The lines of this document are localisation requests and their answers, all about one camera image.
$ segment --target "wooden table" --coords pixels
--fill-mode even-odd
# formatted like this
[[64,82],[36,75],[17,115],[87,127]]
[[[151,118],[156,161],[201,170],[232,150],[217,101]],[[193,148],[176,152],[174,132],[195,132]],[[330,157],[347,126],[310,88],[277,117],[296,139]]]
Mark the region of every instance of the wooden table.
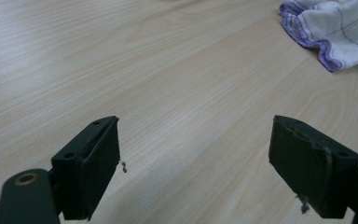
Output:
[[302,215],[269,164],[276,114],[358,152],[358,66],[329,73],[280,3],[0,0],[0,188],[116,115],[129,171],[91,223],[351,223]]

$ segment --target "dish cloth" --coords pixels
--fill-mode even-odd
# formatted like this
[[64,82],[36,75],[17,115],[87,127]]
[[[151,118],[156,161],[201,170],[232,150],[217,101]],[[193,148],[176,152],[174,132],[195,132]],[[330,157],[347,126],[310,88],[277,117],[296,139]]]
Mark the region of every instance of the dish cloth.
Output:
[[302,47],[320,49],[327,70],[358,64],[358,0],[290,0],[280,11],[287,34]]

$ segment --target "hole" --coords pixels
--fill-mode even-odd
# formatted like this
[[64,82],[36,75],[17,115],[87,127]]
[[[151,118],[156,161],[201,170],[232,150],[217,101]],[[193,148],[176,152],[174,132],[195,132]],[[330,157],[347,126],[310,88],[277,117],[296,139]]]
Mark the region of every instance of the hole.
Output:
[[36,179],[37,179],[37,174],[29,173],[29,174],[21,175],[19,178],[17,178],[14,181],[14,184],[17,186],[24,186],[24,185],[31,184]]
[[338,155],[340,155],[341,157],[349,157],[350,156],[346,152],[338,152]]
[[68,152],[68,153],[66,153],[65,155],[64,155],[64,157],[66,158],[66,159],[71,159],[71,158],[73,158],[75,156],[75,153],[73,153],[73,152]]

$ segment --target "black plastic part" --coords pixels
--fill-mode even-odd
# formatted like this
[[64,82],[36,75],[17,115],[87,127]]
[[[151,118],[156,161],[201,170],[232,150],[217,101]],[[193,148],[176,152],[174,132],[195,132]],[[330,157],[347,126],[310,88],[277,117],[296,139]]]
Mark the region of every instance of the black plastic part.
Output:
[[358,154],[308,124],[275,116],[269,161],[299,198],[323,218],[343,218]]
[[23,223],[60,223],[45,170],[33,169],[13,175],[2,188],[0,224]]
[[65,219],[90,219],[120,160],[116,117],[87,126],[52,159],[58,211]]

